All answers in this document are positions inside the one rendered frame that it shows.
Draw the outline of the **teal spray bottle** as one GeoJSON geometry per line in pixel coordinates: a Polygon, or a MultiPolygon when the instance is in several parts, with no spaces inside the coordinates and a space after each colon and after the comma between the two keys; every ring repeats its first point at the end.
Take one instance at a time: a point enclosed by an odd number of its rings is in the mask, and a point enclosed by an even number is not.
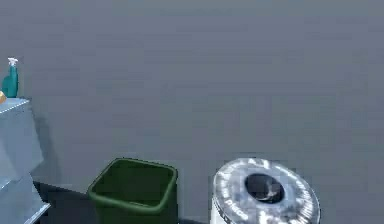
{"type": "Polygon", "coordinates": [[[8,75],[4,77],[2,82],[2,92],[7,98],[16,98],[18,95],[18,70],[17,70],[17,58],[10,57],[8,59],[9,71],[8,75]]]}

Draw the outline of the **silver round bin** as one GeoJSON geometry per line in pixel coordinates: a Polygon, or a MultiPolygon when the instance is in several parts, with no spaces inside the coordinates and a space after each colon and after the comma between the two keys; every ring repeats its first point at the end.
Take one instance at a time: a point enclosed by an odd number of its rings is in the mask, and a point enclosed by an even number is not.
{"type": "Polygon", "coordinates": [[[213,177],[209,224],[320,224],[319,200],[300,175],[261,158],[238,158],[213,177]]]}

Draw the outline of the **green square bin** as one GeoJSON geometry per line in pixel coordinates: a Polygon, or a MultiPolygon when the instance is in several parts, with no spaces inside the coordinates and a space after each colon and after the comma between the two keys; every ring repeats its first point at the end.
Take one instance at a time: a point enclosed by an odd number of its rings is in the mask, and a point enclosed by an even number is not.
{"type": "Polygon", "coordinates": [[[179,224],[178,171],[144,160],[112,160],[90,184],[98,224],[179,224]]]}

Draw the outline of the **pale grey cabinet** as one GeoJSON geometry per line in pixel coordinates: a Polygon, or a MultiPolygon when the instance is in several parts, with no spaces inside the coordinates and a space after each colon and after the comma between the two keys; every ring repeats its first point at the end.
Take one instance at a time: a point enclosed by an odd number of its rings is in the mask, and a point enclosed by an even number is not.
{"type": "Polygon", "coordinates": [[[50,207],[31,175],[43,160],[30,101],[6,99],[0,104],[0,224],[35,224],[50,207]]]}

